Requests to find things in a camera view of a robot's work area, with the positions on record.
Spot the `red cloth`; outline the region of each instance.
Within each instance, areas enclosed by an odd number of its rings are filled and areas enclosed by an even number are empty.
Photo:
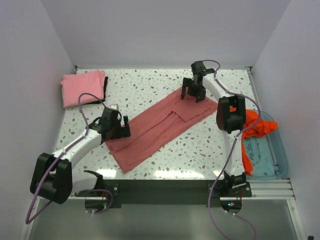
[[[131,137],[106,141],[106,145],[124,173],[132,170],[162,146],[175,139],[192,125],[217,110],[209,98],[196,103],[181,88],[129,121]]]
[[[230,108],[230,111],[233,112],[236,109],[234,107]],[[251,126],[258,119],[258,113],[253,110],[246,109],[245,110],[245,124],[243,126],[244,129]],[[264,121],[260,118],[259,122],[252,128],[244,131],[241,138],[241,153],[242,153],[242,164],[245,171],[245,174],[248,176],[253,176],[251,173],[254,170],[254,166],[252,165],[250,158],[246,154],[246,149],[244,145],[244,139],[248,139],[251,137],[262,138],[268,133],[271,133],[277,129],[278,123],[275,121]]]

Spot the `cable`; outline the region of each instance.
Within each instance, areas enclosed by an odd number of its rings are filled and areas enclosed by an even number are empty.
[[[112,193],[110,191],[108,191],[106,189],[92,189],[92,190],[89,190],[88,192],[105,192],[106,195],[109,194],[111,197],[109,205],[100,211],[97,210],[97,211],[93,212],[94,214],[102,214],[103,212],[105,212],[107,209],[109,209],[111,207],[111,205],[114,201],[114,196],[112,195]]]
[[[85,116],[85,113],[82,109],[82,106],[81,106],[81,97],[83,95],[89,95],[89,96],[92,96],[94,98],[96,98],[105,108],[107,107],[98,97],[96,97],[95,95],[91,94],[91,93],[88,93],[88,92],[84,92],[84,93],[81,93],[79,98],[78,98],[78,105],[79,105],[79,111],[83,117],[83,120],[85,122],[85,136],[88,135],[89,133],[89,124],[88,124],[88,120],[86,119],[86,116]],[[68,146],[64,152],[62,152],[54,161],[53,163],[49,166],[49,168],[45,171],[44,175],[42,176],[38,186],[36,187],[36,190],[34,192],[34,195],[33,195],[33,198],[32,198],[32,201],[31,201],[31,204],[30,204],[30,207],[28,209],[28,212],[26,214],[26,218],[25,218],[25,224],[30,224],[33,220],[35,220],[35,218],[40,214],[42,213],[43,210],[46,209],[46,207],[48,207],[52,201],[48,201],[44,206],[43,208],[41,208],[36,214],[34,214],[32,217],[31,217],[31,212],[32,212],[32,209],[34,208],[35,206],[35,203],[36,203],[36,200],[37,200],[37,197],[39,195],[39,192],[40,192],[40,189],[42,187],[42,185],[44,184],[47,176],[49,175],[50,171],[54,168],[54,166],[57,164],[57,162],[63,157],[63,155],[68,152],[71,148],[73,148],[76,144],[80,143],[85,137],[84,136],[81,136],[78,140],[76,140],[75,142],[73,142],[70,146]],[[97,192],[101,192],[101,189],[95,189],[95,191]]]
[[[233,153],[233,151],[234,151],[234,149],[235,149],[235,146],[236,146],[236,142],[237,142],[237,140],[238,140],[238,137],[239,137],[243,132],[245,132],[246,130],[248,130],[248,129],[250,129],[250,128],[253,128],[253,127],[259,122],[259,120],[260,120],[260,118],[261,118],[261,109],[260,109],[259,105],[256,103],[256,101],[253,100],[251,97],[246,96],[246,95],[241,94],[241,93],[235,93],[235,92],[229,91],[228,89],[226,89],[226,88],[219,82],[219,80],[218,80],[218,78],[217,78],[217,72],[218,72],[218,70],[220,69],[221,65],[220,65],[220,63],[219,63],[218,61],[216,61],[216,60],[211,60],[211,59],[206,59],[206,60],[203,60],[203,62],[213,62],[213,63],[218,64],[218,68],[217,68],[217,69],[214,71],[214,73],[213,73],[214,80],[216,81],[216,83],[217,83],[226,93],[231,94],[231,95],[241,96],[241,97],[244,97],[244,98],[250,100],[250,101],[257,107],[257,110],[258,110],[258,118],[257,118],[257,120],[256,120],[252,125],[250,125],[250,126],[246,127],[245,129],[241,130],[241,131],[235,136],[234,141],[233,141],[233,144],[232,144],[232,147],[231,147],[231,150],[230,150],[230,153],[229,153],[229,155],[228,155],[228,157],[227,157],[227,159],[226,159],[226,162],[225,162],[225,164],[224,164],[221,172],[219,173],[219,175],[218,175],[218,176],[216,177],[216,179],[214,180],[214,182],[213,182],[213,184],[212,184],[212,186],[211,186],[211,189],[210,189],[209,197],[208,197],[208,211],[209,211],[209,216],[210,216],[210,219],[211,219],[213,225],[215,226],[215,228],[216,228],[226,239],[228,239],[228,240],[233,240],[232,238],[230,238],[229,236],[227,236],[227,235],[221,230],[221,228],[218,226],[216,220],[214,219],[214,217],[213,217],[213,215],[212,215],[212,213],[211,213],[211,206],[210,206],[210,205],[211,205],[211,196],[212,196],[213,190],[214,190],[214,188],[215,188],[215,186],[216,186],[219,178],[221,177],[221,175],[224,173],[225,169],[227,168],[227,165],[228,165],[228,163],[229,163],[229,161],[230,161],[231,155],[232,155],[232,153]],[[237,218],[245,221],[246,223],[248,223],[248,224],[250,225],[250,227],[253,229],[253,232],[254,232],[253,240],[257,240],[258,234],[257,234],[257,230],[256,230],[256,228],[253,226],[253,224],[252,224],[249,220],[247,220],[245,217],[243,217],[243,216],[240,216],[240,215],[238,215],[238,214],[235,214],[235,216],[236,216]]]

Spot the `gray floor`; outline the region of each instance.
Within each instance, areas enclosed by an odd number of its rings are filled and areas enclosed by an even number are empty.
[[[213,208],[220,227],[235,240],[253,239],[243,221]],[[285,200],[246,200],[241,215],[257,229],[259,240],[296,240]],[[123,205],[120,209],[85,213],[84,200],[53,203],[35,221],[31,240],[224,240],[205,206]]]

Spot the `orange cloth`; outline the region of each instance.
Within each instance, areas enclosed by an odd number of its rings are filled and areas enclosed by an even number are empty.
[[[231,112],[233,112],[235,110],[236,109],[233,107],[230,108]],[[255,121],[258,119],[258,113],[256,111],[246,109],[245,110],[245,117],[246,117],[246,120],[245,120],[245,124],[243,127],[244,129],[255,123]],[[246,154],[244,139],[245,138],[248,139],[251,137],[261,138],[261,137],[265,136],[266,134],[275,131],[277,126],[278,126],[278,123],[276,121],[264,121],[262,118],[260,118],[259,122],[253,128],[246,130],[242,134],[241,154],[242,154],[242,164],[243,164],[243,168],[244,168],[246,175],[253,176],[251,174],[251,171],[254,169],[254,167],[250,161],[250,158]]]

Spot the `red pants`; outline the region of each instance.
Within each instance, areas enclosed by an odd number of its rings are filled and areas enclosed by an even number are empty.
[[[166,143],[192,125],[211,115],[218,104],[209,98],[196,103],[181,88],[129,121],[131,137],[106,141],[106,145],[124,173],[132,170]]]

